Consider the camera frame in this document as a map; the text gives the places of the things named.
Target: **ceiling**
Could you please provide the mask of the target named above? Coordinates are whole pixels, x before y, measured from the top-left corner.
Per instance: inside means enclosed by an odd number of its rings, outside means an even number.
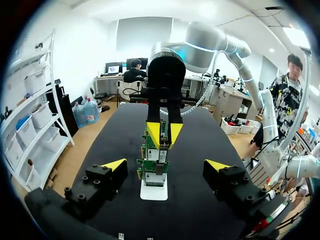
[[[297,17],[287,9],[283,11],[265,9],[282,6],[277,0],[60,0],[60,2],[70,6],[74,11],[99,19],[106,24],[134,17],[170,17],[188,22],[211,23],[245,40],[254,52],[266,56],[283,73],[287,71],[287,56],[290,53],[296,54],[302,61],[305,59],[303,52],[292,45],[282,30],[282,27],[289,26],[301,28],[295,20]],[[318,88],[320,79],[317,76],[320,76],[320,70],[313,61],[311,84]]]

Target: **stacked circuit boards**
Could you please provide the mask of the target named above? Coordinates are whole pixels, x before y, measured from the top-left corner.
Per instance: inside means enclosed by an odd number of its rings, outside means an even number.
[[[160,138],[166,140],[166,121],[160,120]],[[141,146],[141,159],[136,162],[140,165],[137,169],[139,179],[143,179],[144,185],[148,187],[163,187],[167,178],[168,162],[167,149],[157,149],[148,129],[142,135],[144,144]]]

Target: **man sitting at desk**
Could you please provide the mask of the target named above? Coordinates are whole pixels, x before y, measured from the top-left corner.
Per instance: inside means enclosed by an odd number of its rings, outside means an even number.
[[[140,68],[142,67],[141,61],[139,59],[133,59],[130,62],[131,69],[126,71],[123,75],[123,81],[125,83],[133,83],[136,80],[137,76],[146,77],[147,74],[144,71],[141,71]]]

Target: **wooden floor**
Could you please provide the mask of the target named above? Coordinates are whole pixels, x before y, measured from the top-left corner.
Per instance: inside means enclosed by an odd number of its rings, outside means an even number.
[[[98,122],[80,128],[73,136],[75,145],[69,144],[55,164],[58,175],[54,179],[53,189],[61,196],[64,196],[65,187],[72,186],[92,143],[117,110],[116,102],[108,102],[107,104],[110,106],[110,110],[100,113]]]
[[[116,102],[108,102],[108,105],[110,106],[110,110],[101,113],[100,119],[97,123],[89,124],[79,129],[79,131],[73,136],[75,145],[71,146],[71,144],[69,144],[69,146],[66,147],[66,149],[62,152],[59,159],[57,160],[57,163],[54,167],[57,169],[58,175],[54,179],[53,189],[61,196],[64,196],[65,187],[72,186],[78,170],[83,163],[92,143],[94,142],[106,122],[117,110]],[[241,159],[246,154],[253,136],[254,135],[252,134],[228,135],[228,139],[234,146]],[[12,183],[15,186],[17,194],[22,199],[27,194],[27,192],[21,186],[19,186],[19,184],[14,179],[12,180]],[[304,208],[304,205],[305,202],[303,201],[297,207],[297,210],[301,210],[302,208]],[[296,211],[291,212],[286,219],[290,218],[295,213]],[[284,228],[281,233],[286,232],[290,227],[291,226]]]

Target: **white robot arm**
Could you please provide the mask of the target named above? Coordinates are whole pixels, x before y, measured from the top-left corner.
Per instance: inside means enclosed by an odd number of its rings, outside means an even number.
[[[191,22],[187,29],[185,42],[158,43],[153,50],[161,48],[175,51],[183,59],[186,68],[195,73],[206,72],[211,64],[214,53],[217,51],[223,52],[237,68],[240,77],[248,88],[254,106],[257,109],[264,108],[262,125],[263,143],[265,144],[262,146],[264,147],[263,151],[259,154],[259,168],[263,169],[263,174],[259,174],[259,180],[263,182],[268,177],[272,177],[270,184],[273,184],[279,178],[320,176],[320,162],[314,156],[288,157],[288,145],[302,120],[303,109],[307,101],[306,97],[308,95],[310,80],[310,52],[305,51],[306,89],[302,96],[300,108],[286,139],[279,145],[278,141],[275,141],[278,137],[278,127],[272,95],[268,89],[259,91],[258,82],[254,79],[246,62],[243,60],[243,58],[251,54],[251,50],[246,42],[225,34],[223,31],[210,25]]]

